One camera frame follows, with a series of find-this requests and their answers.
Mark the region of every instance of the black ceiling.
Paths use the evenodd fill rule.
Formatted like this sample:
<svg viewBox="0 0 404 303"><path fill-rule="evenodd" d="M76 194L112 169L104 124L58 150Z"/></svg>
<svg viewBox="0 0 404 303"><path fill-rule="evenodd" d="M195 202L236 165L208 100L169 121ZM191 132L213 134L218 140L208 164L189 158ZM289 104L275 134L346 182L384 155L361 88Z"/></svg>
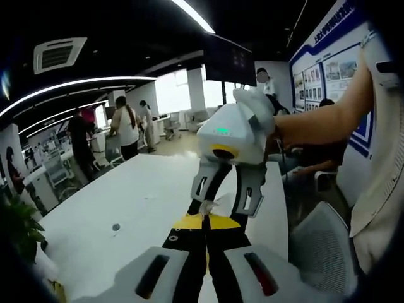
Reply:
<svg viewBox="0 0 404 303"><path fill-rule="evenodd" d="M287 47L305 0L186 1L217 35L251 49L255 60L277 61L289 60L335 3L335 0L307 0ZM4 9L0 20L3 31L0 70L9 73L10 101L0 99L0 111L42 88L84 78L134 76L161 62L201 50L203 30L170 0L14 0L10 3L10 11ZM34 75L34 47L70 37L88 37L74 66ZM157 71L152 76L164 72ZM48 97L38 96L31 104L21 104L15 111ZM78 104L88 103L89 98L79 98ZM70 106L68 99L47 102L42 113L51 116L51 112L63 111L62 108L69 107L62 105L64 102ZM15 111L0 119L7 118L9 122ZM15 122L21 129L24 123L41 120L40 116L43 115L31 114Z"/></svg>

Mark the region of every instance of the ceiling air conditioner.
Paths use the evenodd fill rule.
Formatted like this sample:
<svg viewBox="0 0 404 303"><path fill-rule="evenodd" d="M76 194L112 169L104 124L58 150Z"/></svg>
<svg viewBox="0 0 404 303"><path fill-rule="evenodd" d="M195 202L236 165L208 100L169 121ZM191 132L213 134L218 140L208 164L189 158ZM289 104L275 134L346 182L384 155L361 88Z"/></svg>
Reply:
<svg viewBox="0 0 404 303"><path fill-rule="evenodd" d="M86 41L86 37L67 38L35 46L33 50L33 72L40 74L53 69L72 66Z"/></svg>

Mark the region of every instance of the ceiling light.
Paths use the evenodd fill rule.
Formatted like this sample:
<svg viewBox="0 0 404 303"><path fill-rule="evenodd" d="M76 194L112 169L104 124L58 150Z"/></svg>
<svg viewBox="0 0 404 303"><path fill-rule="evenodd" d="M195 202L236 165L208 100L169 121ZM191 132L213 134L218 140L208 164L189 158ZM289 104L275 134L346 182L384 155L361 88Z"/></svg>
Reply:
<svg viewBox="0 0 404 303"><path fill-rule="evenodd" d="M108 100L99 101L99 102L95 102L95 103L90 103L90 104L87 104L87 105L82 105L82 106L80 106L79 108L83 108L83 107L87 107L87 106L91 106L91 105L95 105L95 104L106 103L106 102L108 102ZM58 113L58 114L56 114L56 115L50 116L50 117L48 117L48 118L46 118L46 119L44 119L44 120L41 120L41 121L39 121L39 122L37 122L37 123L34 123L34 124L32 124L31 126L27 127L26 129L23 129L22 131L20 131L18 134L22 134L22 133L24 133L25 131L28 131L30 128L33 128L34 126L36 126L36 125L38 125L38 124L41 124L41 123L43 123L43 122L45 122L45 121L48 121L48 120L50 120L50 119L52 119L52 118L55 118L55 117L57 117L57 116L63 115L63 114L65 114L65 113L67 113L67 112L71 112L72 110L75 110L75 109L76 109L76 107L73 107L72 109L65 110L64 112L60 112L60 113Z"/></svg>
<svg viewBox="0 0 404 303"><path fill-rule="evenodd" d="M54 123L52 123L52 124L50 124L50 125L47 125L47 126L45 126L44 128L38 129L37 131L34 131L32 134L29 134L29 135L27 136L27 138L32 137L33 135L35 135L35 134L37 134L37 133L39 133L39 132L41 132L41 131L44 131L45 129L47 129L47 128L53 126L53 125L59 124L59 123L61 123L61 122L63 122L63 121L69 120L69 119L71 119L71 118L73 118L73 116L64 118L64 119L59 120L59 121L56 121L56 122L54 122Z"/></svg>
<svg viewBox="0 0 404 303"><path fill-rule="evenodd" d="M98 101L98 102L94 102L94 103L90 103L90 104L86 104L86 105L79 106L79 109L82 109L82 108L88 107L88 106L92 106L92 105L107 103L107 102L108 102L108 100Z"/></svg>
<svg viewBox="0 0 404 303"><path fill-rule="evenodd" d="M67 82L67 83L62 83L58 85L54 85L48 88L44 88L42 90L39 90L35 93L31 93L18 101L12 103L10 106L6 107L2 112L0 112L0 117L5 115L9 110L12 108L16 107L17 105L23 103L24 101L27 101L28 99L35 97L37 95L40 95L41 93L46 93L51 90L56 90L58 88L62 88L65 86L71 86L71 85L76 85L76 84L82 84L82 83L89 83L89 82L98 82L98 81L112 81L112 80L150 80L150 81L155 81L157 78L154 77L143 77L143 76L120 76L120 77L102 77L102 78L91 78L91 79L83 79L83 80L77 80L77 81L72 81L72 82Z"/></svg>
<svg viewBox="0 0 404 303"><path fill-rule="evenodd" d="M195 9L193 9L187 2L184 0L171 0L176 3L183 11L185 11L193 20L195 20L205 31L208 33L215 33L215 31L210 27L208 22L206 22L200 14L198 14Z"/></svg>

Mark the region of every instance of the hand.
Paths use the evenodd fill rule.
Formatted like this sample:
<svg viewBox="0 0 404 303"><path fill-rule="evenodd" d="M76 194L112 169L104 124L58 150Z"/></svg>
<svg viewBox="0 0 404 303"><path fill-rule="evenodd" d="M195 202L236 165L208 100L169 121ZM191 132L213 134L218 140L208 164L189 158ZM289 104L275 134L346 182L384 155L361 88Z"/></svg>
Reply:
<svg viewBox="0 0 404 303"><path fill-rule="evenodd" d="M293 172L293 175L307 175L314 172L313 166L303 167L302 169L296 170Z"/></svg>

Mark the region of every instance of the computer monitor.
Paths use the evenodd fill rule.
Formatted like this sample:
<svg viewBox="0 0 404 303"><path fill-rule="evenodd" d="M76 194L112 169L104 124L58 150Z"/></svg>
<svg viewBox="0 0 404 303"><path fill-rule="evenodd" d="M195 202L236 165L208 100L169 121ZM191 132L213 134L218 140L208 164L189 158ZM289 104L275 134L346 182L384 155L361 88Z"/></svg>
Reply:
<svg viewBox="0 0 404 303"><path fill-rule="evenodd" d="M248 49L206 33L203 52L206 80L257 86L254 56Z"/></svg>
<svg viewBox="0 0 404 303"><path fill-rule="evenodd" d="M107 115L107 120L111 120L115 114L116 108L113 106L109 106L105 108L105 114Z"/></svg>

